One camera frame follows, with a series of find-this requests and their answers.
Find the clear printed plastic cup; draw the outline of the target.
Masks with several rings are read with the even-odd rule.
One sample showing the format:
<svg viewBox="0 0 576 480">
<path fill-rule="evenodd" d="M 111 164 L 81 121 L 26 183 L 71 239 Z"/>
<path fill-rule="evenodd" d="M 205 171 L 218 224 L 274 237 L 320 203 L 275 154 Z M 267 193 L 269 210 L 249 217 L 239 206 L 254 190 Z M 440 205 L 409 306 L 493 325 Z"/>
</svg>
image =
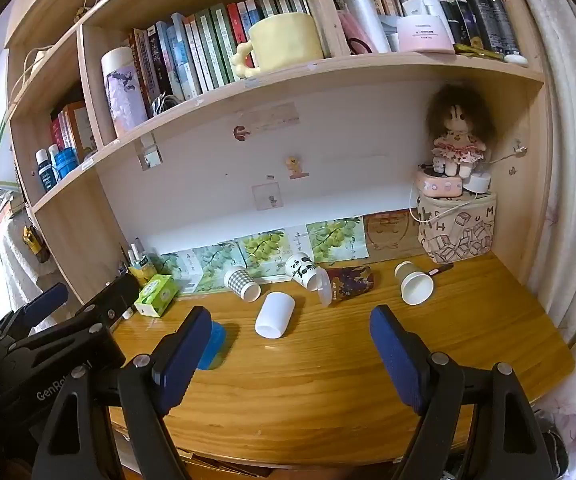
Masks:
<svg viewBox="0 0 576 480">
<path fill-rule="evenodd" d="M 318 269 L 317 274 L 320 280 L 318 296 L 324 307 L 366 294 L 375 285 L 370 266 Z"/>
</svg>

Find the blue plastic cup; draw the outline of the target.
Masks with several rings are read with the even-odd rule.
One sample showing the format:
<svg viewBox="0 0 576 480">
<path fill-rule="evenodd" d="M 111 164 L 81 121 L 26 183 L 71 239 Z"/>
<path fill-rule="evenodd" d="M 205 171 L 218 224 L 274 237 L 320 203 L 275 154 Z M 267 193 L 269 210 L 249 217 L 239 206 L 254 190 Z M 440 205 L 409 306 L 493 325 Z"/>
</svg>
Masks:
<svg viewBox="0 0 576 480">
<path fill-rule="evenodd" d="M 198 363 L 199 370 L 209 370 L 212 366 L 213 361 L 216 359 L 219 351 L 222 350 L 223 344 L 226 340 L 226 330 L 222 324 L 215 321 L 211 325 L 210 338 L 207 341 L 200 361 Z"/>
</svg>

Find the white plastic cup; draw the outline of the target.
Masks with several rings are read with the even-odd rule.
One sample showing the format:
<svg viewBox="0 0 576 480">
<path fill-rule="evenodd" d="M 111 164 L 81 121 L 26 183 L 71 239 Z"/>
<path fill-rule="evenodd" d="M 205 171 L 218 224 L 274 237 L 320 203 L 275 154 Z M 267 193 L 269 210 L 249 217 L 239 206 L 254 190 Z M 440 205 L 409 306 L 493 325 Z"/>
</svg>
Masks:
<svg viewBox="0 0 576 480">
<path fill-rule="evenodd" d="M 295 306 L 284 292 L 270 292 L 255 320 L 255 331 L 266 339 L 279 339 L 285 333 Z"/>
</svg>

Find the grey checked paper cup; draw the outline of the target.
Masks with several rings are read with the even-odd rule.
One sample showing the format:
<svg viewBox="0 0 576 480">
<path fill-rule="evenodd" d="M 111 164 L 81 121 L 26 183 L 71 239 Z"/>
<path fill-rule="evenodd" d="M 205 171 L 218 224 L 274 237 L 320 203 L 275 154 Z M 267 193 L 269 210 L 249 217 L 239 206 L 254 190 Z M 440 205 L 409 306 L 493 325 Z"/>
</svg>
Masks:
<svg viewBox="0 0 576 480">
<path fill-rule="evenodd" d="M 244 302 L 253 302 L 261 296 L 261 286 L 251 278 L 243 266 L 233 266 L 224 275 L 224 285 Z"/>
</svg>

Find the white spray bottle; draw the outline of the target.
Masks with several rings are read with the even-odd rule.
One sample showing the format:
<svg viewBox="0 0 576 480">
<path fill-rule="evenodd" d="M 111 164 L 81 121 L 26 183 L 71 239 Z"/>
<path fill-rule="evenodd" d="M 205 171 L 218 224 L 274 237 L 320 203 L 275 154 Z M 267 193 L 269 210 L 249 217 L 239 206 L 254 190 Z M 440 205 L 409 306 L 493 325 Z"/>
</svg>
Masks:
<svg viewBox="0 0 576 480">
<path fill-rule="evenodd" d="M 129 306 L 123 312 L 122 316 L 123 316 L 123 318 L 125 318 L 125 320 L 129 320 L 134 315 L 134 313 L 135 313 L 134 308 Z"/>
</svg>

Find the yellow packet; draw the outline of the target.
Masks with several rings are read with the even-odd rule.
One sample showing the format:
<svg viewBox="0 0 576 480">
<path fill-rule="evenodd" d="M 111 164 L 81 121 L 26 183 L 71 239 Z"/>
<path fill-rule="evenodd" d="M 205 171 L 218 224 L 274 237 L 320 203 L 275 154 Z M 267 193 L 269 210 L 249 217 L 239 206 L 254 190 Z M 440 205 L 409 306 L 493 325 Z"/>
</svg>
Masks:
<svg viewBox="0 0 576 480">
<path fill-rule="evenodd" d="M 128 271 L 137 278 L 140 287 L 145 287 L 155 275 L 158 274 L 154 264 L 148 256 L 143 256 L 136 263 L 128 266 Z"/>
</svg>

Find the black pen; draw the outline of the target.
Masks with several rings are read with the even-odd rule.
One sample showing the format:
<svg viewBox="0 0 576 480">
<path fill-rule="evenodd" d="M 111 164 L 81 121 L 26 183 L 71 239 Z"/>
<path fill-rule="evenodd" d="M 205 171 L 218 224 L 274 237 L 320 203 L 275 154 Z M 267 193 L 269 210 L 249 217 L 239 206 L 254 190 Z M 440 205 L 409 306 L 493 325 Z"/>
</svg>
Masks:
<svg viewBox="0 0 576 480">
<path fill-rule="evenodd" d="M 437 266 L 436 268 L 431 269 L 430 271 L 428 271 L 427 274 L 430 276 L 436 276 L 440 273 L 446 272 L 446 271 L 451 270 L 453 268 L 454 268 L 454 263 L 452 263 L 452 262 L 451 263 L 445 263 L 445 264 L 442 264 L 442 266 Z"/>
</svg>

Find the dark blue bottle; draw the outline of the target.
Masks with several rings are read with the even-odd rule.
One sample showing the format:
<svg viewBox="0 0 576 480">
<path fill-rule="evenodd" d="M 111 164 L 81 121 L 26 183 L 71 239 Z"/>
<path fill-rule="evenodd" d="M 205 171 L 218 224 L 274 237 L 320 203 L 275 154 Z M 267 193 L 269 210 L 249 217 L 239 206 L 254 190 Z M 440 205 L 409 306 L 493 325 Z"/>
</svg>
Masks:
<svg viewBox="0 0 576 480">
<path fill-rule="evenodd" d="M 45 148 L 41 148 L 39 151 L 37 151 L 35 158 L 37 162 L 38 177 L 42 188 L 45 192 L 49 192 L 58 183 L 58 179 L 56 178 L 56 171 L 54 171 L 52 166 L 51 158 Z"/>
</svg>

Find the brown cartoon paper sheet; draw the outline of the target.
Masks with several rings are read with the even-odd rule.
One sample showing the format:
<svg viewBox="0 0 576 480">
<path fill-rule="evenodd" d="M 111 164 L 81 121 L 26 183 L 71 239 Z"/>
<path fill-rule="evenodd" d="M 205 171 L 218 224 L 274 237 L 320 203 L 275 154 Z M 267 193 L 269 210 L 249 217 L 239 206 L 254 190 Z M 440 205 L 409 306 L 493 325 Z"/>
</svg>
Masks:
<svg viewBox="0 0 576 480">
<path fill-rule="evenodd" d="M 417 224 L 405 210 L 369 214 L 363 220 L 368 262 L 384 262 L 423 254 Z"/>
</svg>

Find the letter print fabric bag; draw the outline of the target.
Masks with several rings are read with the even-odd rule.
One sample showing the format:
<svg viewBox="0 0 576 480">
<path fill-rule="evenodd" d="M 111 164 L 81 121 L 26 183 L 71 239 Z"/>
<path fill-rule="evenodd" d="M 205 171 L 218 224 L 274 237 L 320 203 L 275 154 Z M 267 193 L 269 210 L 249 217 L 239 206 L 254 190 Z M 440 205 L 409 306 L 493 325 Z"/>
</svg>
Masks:
<svg viewBox="0 0 576 480">
<path fill-rule="evenodd" d="M 493 245 L 495 193 L 417 198 L 418 240 L 437 264 L 454 263 L 486 254 Z"/>
</svg>

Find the pink rectangular device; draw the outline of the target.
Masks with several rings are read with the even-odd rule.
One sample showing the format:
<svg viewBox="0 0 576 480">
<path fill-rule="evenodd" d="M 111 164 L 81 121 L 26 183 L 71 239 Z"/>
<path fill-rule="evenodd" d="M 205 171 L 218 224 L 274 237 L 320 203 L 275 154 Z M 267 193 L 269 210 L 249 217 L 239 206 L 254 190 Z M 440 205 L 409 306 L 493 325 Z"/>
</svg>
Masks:
<svg viewBox="0 0 576 480">
<path fill-rule="evenodd" d="M 463 181 L 459 177 L 435 174 L 431 168 L 421 168 L 416 174 L 416 188 L 423 196 L 453 198 L 463 194 Z"/>
</svg>

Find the white purple thermos bottle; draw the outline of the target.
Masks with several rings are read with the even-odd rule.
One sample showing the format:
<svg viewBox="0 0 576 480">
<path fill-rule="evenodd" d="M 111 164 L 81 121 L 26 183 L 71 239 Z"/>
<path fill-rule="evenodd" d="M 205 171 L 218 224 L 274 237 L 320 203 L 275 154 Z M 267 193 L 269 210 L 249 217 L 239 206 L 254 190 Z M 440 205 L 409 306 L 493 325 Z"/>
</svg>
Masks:
<svg viewBox="0 0 576 480">
<path fill-rule="evenodd" d="M 148 119 L 130 47 L 119 47 L 101 58 L 103 85 L 116 136 L 125 136 Z"/>
</svg>

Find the white round charger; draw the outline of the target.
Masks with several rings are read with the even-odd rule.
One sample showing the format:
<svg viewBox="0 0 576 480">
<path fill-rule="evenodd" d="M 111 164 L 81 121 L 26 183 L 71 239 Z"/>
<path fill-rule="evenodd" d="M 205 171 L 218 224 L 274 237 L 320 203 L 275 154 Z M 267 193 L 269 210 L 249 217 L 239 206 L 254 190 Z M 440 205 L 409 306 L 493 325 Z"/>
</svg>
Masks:
<svg viewBox="0 0 576 480">
<path fill-rule="evenodd" d="M 470 176 L 463 180 L 463 189 L 472 194 L 486 194 L 490 190 L 491 180 L 489 171 L 472 171 Z"/>
</svg>

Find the wooden bookshelf desk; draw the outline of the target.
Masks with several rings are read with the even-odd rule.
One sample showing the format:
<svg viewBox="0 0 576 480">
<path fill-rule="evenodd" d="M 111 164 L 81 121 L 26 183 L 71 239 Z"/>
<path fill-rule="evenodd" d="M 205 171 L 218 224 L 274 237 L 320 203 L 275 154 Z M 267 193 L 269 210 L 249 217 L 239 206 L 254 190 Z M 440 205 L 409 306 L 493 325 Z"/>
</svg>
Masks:
<svg viewBox="0 0 576 480">
<path fill-rule="evenodd" d="M 166 424 L 185 457 L 257 466 L 341 466 L 401 456 L 417 424 L 399 402 L 370 339 L 388 304 L 427 346 L 467 366 L 500 361 L 530 399 L 574 367 L 568 344 L 527 290 L 545 214 L 550 163 L 543 48 L 526 0 L 505 0 L 527 67 L 461 55 L 353 55 L 332 0 L 309 0 L 327 58 L 233 82 L 118 138 L 100 61 L 131 29 L 174 12 L 236 0 L 14 0 L 9 75 L 33 48 L 47 54 L 11 118 L 16 164 L 32 214 L 79 301 L 96 295 L 128 244 L 157 252 L 207 246 L 311 222 L 405 208 L 425 157 L 425 108 L 446 81 L 467 81 L 494 117 L 496 148 L 529 151 L 493 171 L 493 245 L 441 274 L 419 307 L 401 299 L 394 262 L 377 285 L 335 307 L 292 282 L 287 333 L 261 338 L 259 305 L 230 294 L 202 299 L 228 328 L 223 364 L 196 375 Z M 35 154 L 73 148 L 78 166 L 49 192 Z"/>
</svg>

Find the white tall tube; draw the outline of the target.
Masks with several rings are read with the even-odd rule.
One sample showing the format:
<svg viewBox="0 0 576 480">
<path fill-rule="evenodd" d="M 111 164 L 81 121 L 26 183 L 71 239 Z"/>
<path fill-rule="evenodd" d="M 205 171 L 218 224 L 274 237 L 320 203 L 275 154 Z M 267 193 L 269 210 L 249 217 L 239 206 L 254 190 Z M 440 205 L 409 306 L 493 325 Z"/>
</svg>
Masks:
<svg viewBox="0 0 576 480">
<path fill-rule="evenodd" d="M 375 51 L 389 53 L 389 40 L 385 36 L 373 0 L 344 0 L 344 3 L 375 47 Z"/>
</svg>

